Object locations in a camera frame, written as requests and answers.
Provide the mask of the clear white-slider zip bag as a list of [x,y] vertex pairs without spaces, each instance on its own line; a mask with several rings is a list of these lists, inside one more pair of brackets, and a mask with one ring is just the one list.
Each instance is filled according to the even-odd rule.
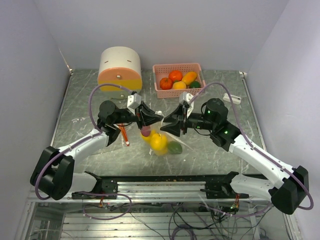
[[150,147],[149,154],[153,152],[157,156],[180,155],[186,150],[195,151],[175,135],[162,131],[161,127],[164,125],[165,116],[161,111],[155,113],[162,117],[161,121],[150,126],[143,126],[140,130],[141,138]]

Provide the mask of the fake green orange mango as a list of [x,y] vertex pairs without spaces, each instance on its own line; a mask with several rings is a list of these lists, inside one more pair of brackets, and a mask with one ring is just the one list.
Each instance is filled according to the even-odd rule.
[[177,141],[170,141],[167,144],[167,150],[169,154],[179,155],[183,152],[182,145]]

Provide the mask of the fake yellow lemon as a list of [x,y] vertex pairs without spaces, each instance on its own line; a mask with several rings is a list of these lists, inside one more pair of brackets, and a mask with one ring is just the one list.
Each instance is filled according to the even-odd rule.
[[164,134],[156,133],[151,138],[150,147],[154,151],[163,151],[167,147],[168,139]]

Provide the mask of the clear red-zip bag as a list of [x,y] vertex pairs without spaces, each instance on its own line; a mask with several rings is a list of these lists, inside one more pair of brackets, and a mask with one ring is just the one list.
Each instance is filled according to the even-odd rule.
[[122,135],[126,147],[130,146],[125,127],[130,125],[124,123],[105,123],[100,118],[97,120],[97,128],[94,128],[90,133],[80,138],[79,140],[71,143],[71,149],[76,153],[89,153],[96,152],[100,149],[110,146],[114,143],[119,135]]

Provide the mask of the fake red orange tomato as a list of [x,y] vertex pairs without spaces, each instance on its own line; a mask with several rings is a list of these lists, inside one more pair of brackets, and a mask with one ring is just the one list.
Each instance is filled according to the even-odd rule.
[[173,81],[168,78],[168,77],[164,77],[160,80],[159,82],[159,87],[162,89],[162,90],[170,90],[172,87],[173,87]]

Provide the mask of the fake yellow peach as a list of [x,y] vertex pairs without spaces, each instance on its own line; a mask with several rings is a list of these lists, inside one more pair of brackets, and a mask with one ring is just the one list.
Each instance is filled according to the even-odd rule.
[[186,88],[187,85],[183,81],[175,81],[172,86],[173,90],[184,90]]

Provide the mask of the fake dark green avocado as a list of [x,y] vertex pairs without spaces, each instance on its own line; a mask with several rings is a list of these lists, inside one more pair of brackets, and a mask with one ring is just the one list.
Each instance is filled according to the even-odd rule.
[[198,88],[201,88],[201,83],[198,82],[198,81],[193,81],[190,85],[189,85],[189,88],[190,89],[198,89]]

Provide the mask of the fake yellow orange mango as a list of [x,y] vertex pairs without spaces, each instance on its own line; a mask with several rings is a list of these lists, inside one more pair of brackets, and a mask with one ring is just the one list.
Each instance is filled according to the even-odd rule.
[[187,86],[189,86],[192,82],[197,79],[197,73],[195,71],[189,71],[182,77],[182,82],[184,82]]

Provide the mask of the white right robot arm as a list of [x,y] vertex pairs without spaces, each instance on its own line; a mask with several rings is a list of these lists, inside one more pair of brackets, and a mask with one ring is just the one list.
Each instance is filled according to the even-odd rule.
[[181,100],[160,129],[176,137],[188,129],[207,130],[212,142],[245,160],[266,179],[248,177],[237,172],[227,175],[220,186],[221,194],[231,198],[247,194],[271,202],[279,211],[291,215],[309,191],[309,172],[303,166],[293,167],[260,148],[241,130],[227,120],[229,110],[219,98],[211,98],[203,105],[202,113],[193,113],[193,105]]

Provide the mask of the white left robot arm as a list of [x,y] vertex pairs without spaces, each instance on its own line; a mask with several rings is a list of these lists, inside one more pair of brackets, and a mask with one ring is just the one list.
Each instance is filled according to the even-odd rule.
[[94,152],[108,147],[118,138],[118,124],[136,123],[139,129],[160,122],[163,116],[155,113],[144,102],[134,109],[118,108],[106,100],[99,106],[97,127],[78,141],[43,150],[31,175],[30,183],[40,200],[62,199],[68,192],[87,195],[91,199],[102,196],[103,180],[91,173],[75,173],[75,165]]

